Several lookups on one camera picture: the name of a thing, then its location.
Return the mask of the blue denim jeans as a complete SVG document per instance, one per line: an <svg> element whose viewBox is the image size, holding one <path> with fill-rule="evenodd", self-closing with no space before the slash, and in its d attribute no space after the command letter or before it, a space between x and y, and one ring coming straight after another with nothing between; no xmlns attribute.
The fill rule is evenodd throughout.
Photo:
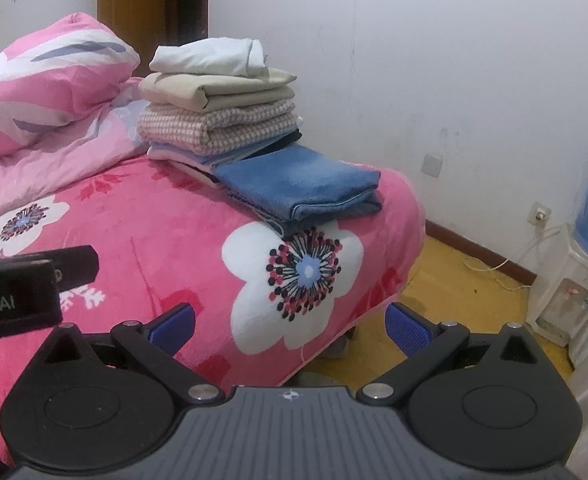
<svg viewBox="0 0 588 480"><path fill-rule="evenodd" d="M332 220L377 214L381 173L340 162L310 148L287 148L215 169L228 196L282 236Z"/></svg>

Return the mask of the pink floral bed blanket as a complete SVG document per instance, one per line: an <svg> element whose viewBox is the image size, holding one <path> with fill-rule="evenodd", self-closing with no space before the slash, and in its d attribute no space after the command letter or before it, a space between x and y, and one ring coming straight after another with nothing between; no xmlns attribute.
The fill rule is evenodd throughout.
<svg viewBox="0 0 588 480"><path fill-rule="evenodd" d="M5 257L90 245L94 282L60 296L85 333L186 302L186 366L222 388L278 386L395 296L423 246L409 181L383 170L377 214L282 238L217 188L145 157L0 216Z"/></svg>

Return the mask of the water dispenser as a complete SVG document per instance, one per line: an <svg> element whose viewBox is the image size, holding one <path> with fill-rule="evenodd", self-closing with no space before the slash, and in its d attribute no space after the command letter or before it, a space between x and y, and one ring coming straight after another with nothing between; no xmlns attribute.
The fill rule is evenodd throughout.
<svg viewBox="0 0 588 480"><path fill-rule="evenodd" d="M564 348L588 321L588 255L564 224L529 289L526 322Z"/></svg>

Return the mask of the light blue folded garment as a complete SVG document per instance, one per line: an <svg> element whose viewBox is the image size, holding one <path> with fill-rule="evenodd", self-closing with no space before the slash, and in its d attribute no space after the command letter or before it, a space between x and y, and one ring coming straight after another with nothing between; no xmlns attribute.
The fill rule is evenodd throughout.
<svg viewBox="0 0 588 480"><path fill-rule="evenodd" d="M149 144L147 157L156 160L156 162L167 162L171 167L178 169L198 182L213 188L221 188L222 183L215 176L216 167L287 148L288 145L299 141L302 136L300 131L296 129L290 133L283 134L283 136L259 141L243 146L243 148L236 148L216 155L196 155L171 144L152 142Z"/></svg>

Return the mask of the light pink quilt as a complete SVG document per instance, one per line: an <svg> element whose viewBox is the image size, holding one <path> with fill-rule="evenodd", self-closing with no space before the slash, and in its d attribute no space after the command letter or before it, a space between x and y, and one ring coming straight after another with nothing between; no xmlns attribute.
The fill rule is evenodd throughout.
<svg viewBox="0 0 588 480"><path fill-rule="evenodd" d="M130 78L115 100L87 118L0 157L0 216L143 154L136 124L149 102L138 91L141 81Z"/></svg>

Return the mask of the pink checked folded garment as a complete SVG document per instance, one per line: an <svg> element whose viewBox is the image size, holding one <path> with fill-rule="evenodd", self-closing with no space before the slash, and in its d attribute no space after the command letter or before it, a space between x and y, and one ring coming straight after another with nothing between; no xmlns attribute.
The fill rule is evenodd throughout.
<svg viewBox="0 0 588 480"><path fill-rule="evenodd" d="M199 114L173 105L149 104L137 131L147 142L173 145L196 155L219 155L297 129L295 104L280 100Z"/></svg>

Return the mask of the cartoon print pillow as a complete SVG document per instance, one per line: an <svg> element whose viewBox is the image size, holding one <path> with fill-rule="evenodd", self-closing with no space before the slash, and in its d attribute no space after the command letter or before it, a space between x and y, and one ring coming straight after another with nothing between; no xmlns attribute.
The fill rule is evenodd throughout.
<svg viewBox="0 0 588 480"><path fill-rule="evenodd" d="M0 53L0 157L114 101L140 62L130 44L85 13L14 41Z"/></svg>

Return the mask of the beige folded garment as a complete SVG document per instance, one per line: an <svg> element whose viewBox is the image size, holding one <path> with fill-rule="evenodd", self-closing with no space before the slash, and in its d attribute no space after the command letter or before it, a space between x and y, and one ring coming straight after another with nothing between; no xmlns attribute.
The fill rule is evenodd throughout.
<svg viewBox="0 0 588 480"><path fill-rule="evenodd" d="M268 68L256 78L222 75L152 73L138 85L141 97L154 104L173 105L194 113L209 113L290 100L289 86L297 76Z"/></svg>

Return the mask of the white folded garment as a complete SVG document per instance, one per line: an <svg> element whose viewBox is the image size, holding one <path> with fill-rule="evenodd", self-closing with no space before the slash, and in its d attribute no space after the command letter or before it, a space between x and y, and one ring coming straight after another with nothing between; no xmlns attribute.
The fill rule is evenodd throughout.
<svg viewBox="0 0 588 480"><path fill-rule="evenodd" d="M164 74L259 77L268 66L259 40L220 37L159 46L149 69Z"/></svg>

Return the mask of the brown wooden door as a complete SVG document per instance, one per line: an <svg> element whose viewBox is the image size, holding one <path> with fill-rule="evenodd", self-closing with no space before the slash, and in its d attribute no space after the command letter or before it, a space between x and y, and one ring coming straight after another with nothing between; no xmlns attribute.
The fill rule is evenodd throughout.
<svg viewBox="0 0 588 480"><path fill-rule="evenodd" d="M97 19L134 47L144 77L157 47L208 36L208 0L97 0Z"/></svg>

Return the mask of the wall socket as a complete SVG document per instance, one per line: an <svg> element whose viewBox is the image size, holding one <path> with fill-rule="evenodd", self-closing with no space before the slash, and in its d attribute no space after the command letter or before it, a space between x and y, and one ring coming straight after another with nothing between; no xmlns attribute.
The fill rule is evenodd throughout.
<svg viewBox="0 0 588 480"><path fill-rule="evenodd" d="M539 202L533 202L530 207L527 221L537 228L543 228L551 216L551 209L547 206L542 205Z"/></svg>

